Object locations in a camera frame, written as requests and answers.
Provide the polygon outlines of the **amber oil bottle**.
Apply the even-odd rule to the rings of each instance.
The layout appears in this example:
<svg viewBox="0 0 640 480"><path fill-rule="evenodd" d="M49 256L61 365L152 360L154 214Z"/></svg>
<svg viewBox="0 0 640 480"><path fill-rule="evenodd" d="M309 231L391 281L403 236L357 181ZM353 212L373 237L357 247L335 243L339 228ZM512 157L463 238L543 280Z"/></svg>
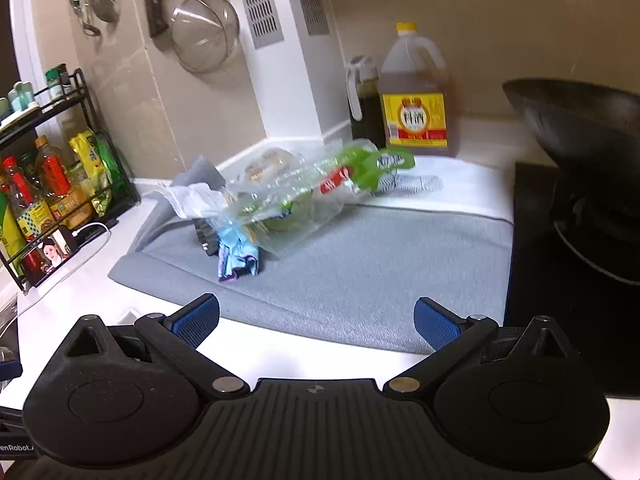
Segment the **amber oil bottle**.
<svg viewBox="0 0 640 480"><path fill-rule="evenodd" d="M70 230L84 226L92 218L92 207L86 193L66 174L62 151L46 136L38 136L35 146L37 174L53 217Z"/></svg>

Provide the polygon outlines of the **red cap sauce bottle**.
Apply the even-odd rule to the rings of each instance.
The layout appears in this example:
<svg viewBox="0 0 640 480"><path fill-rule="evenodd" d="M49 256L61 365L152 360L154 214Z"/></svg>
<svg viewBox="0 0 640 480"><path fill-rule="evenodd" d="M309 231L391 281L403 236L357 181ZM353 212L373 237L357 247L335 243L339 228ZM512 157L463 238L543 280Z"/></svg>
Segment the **red cap sauce bottle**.
<svg viewBox="0 0 640 480"><path fill-rule="evenodd" d="M33 242L54 225L53 214L43 195L30 184L17 165L14 156L3 159L3 168L9 179L14 218L24 239Z"/></svg>

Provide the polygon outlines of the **smartphone showing video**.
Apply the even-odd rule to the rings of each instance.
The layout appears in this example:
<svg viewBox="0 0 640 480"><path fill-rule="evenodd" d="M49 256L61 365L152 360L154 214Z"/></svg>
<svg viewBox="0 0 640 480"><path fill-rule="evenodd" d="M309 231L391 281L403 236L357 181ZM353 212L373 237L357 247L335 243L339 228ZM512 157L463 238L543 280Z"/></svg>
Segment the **smartphone showing video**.
<svg viewBox="0 0 640 480"><path fill-rule="evenodd" d="M53 231L22 258L21 268L26 282L29 286L37 286L77 252L77 248L69 228L61 226Z"/></svg>

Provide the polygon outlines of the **black gas stove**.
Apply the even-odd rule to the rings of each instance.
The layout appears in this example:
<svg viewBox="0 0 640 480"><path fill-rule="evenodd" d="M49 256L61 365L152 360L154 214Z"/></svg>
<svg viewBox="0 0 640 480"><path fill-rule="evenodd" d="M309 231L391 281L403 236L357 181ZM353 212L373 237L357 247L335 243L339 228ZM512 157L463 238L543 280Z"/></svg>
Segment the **black gas stove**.
<svg viewBox="0 0 640 480"><path fill-rule="evenodd" d="M553 223L559 170L519 162L505 326L555 319L609 396L639 396L639 287L609 278L567 247Z"/></svg>

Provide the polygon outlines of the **metal mesh strainer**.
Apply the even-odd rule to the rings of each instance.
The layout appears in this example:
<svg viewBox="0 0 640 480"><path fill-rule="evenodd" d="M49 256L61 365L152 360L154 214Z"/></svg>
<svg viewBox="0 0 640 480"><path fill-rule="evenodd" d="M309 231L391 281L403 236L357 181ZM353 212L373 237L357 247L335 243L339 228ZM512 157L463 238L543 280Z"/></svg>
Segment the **metal mesh strainer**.
<svg viewBox="0 0 640 480"><path fill-rule="evenodd" d="M228 0L183 0L172 12L170 38L185 70L210 73L235 54L239 17Z"/></svg>

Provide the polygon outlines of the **dark soy sauce dispenser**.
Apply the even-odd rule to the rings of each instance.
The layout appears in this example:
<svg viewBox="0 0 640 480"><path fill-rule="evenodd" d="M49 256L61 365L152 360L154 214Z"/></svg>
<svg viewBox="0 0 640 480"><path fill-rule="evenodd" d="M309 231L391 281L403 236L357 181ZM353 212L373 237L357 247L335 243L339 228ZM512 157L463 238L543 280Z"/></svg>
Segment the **dark soy sauce dispenser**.
<svg viewBox="0 0 640 480"><path fill-rule="evenodd" d="M354 139L366 139L385 148L381 99L378 95L378 68L367 55L354 56L346 65L346 96Z"/></svg>

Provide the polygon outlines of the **black wok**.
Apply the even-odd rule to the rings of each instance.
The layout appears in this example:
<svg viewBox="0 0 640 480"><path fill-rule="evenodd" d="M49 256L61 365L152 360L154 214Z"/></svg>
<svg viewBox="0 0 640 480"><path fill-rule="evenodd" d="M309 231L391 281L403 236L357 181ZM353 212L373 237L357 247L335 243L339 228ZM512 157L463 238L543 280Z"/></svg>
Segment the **black wok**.
<svg viewBox="0 0 640 480"><path fill-rule="evenodd" d="M550 78L504 82L511 106L559 169L554 227L593 269L639 283L639 96Z"/></svg>

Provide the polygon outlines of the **grey counter mat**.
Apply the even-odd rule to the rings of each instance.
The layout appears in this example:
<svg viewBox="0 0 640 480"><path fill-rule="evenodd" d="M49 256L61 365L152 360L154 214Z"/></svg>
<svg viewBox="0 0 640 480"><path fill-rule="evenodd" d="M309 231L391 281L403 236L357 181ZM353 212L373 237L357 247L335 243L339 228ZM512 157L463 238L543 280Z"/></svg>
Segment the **grey counter mat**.
<svg viewBox="0 0 640 480"><path fill-rule="evenodd" d="M174 304L210 292L224 318L340 344L427 352L413 308L434 299L460 316L506 310L513 233L506 171L422 156L408 195L348 205L257 274L217 276L194 225L160 200L110 278Z"/></svg>

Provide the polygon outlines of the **clear plastic bag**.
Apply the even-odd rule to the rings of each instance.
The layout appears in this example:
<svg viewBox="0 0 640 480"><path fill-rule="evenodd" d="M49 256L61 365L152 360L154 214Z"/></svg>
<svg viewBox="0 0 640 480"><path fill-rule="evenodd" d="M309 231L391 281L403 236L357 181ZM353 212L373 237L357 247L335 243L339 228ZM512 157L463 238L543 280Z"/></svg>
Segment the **clear plastic bag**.
<svg viewBox="0 0 640 480"><path fill-rule="evenodd" d="M282 258L334 220L347 204L369 194L358 179L373 168L378 154L367 140L325 148L279 177L229 184L228 205L216 214L218 229L237 228L265 252Z"/></svg>

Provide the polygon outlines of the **green yellow sauce bottle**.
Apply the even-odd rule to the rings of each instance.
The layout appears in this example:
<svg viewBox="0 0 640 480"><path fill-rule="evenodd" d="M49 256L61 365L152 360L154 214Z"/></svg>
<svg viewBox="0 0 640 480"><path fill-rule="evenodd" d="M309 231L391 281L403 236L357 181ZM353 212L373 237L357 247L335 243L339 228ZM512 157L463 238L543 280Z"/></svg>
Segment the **green yellow sauce bottle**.
<svg viewBox="0 0 640 480"><path fill-rule="evenodd" d="M10 201L4 193L0 194L0 218L2 244L8 256L12 258L26 246L26 242L13 217Z"/></svg>

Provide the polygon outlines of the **yellow green snack packet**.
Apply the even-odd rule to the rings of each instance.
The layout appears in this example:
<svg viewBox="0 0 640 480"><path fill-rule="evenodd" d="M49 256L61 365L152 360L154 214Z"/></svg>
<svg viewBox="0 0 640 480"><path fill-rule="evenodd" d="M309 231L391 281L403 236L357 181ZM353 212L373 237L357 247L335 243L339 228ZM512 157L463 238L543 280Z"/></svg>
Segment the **yellow green snack packet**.
<svg viewBox="0 0 640 480"><path fill-rule="evenodd" d="M116 162L105 136L90 129L75 134L69 141L86 176L81 180L99 218L104 217L116 198L126 195L125 175Z"/></svg>

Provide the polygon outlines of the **blue wrapper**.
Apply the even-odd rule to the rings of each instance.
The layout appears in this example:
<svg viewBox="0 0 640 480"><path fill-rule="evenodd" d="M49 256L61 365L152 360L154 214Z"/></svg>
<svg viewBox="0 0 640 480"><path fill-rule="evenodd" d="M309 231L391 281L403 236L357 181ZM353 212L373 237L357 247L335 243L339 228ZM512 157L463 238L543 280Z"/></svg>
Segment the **blue wrapper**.
<svg viewBox="0 0 640 480"><path fill-rule="evenodd" d="M258 275L260 271L259 246L242 226L229 224L217 230L218 281L236 280L242 275Z"/></svg>

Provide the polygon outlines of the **green snack bag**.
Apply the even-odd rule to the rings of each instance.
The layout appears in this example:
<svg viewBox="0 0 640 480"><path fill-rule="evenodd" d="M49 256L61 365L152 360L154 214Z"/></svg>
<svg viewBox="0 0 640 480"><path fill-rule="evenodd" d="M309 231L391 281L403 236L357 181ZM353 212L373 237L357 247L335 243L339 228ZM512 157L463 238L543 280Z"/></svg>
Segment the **green snack bag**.
<svg viewBox="0 0 640 480"><path fill-rule="evenodd" d="M385 178L414 166L413 154L404 148L357 140L266 182L260 223L281 233L327 222L345 204L378 192Z"/></svg>

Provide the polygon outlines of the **cooking wine jug yellow label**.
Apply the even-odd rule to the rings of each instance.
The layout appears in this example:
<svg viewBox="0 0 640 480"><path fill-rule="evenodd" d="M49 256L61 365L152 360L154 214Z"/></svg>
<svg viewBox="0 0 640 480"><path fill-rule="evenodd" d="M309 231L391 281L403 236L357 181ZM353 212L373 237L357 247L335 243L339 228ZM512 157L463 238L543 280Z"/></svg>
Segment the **cooking wine jug yellow label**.
<svg viewBox="0 0 640 480"><path fill-rule="evenodd" d="M457 117L444 55L416 23L399 22L396 32L378 77L386 145L454 157Z"/></svg>

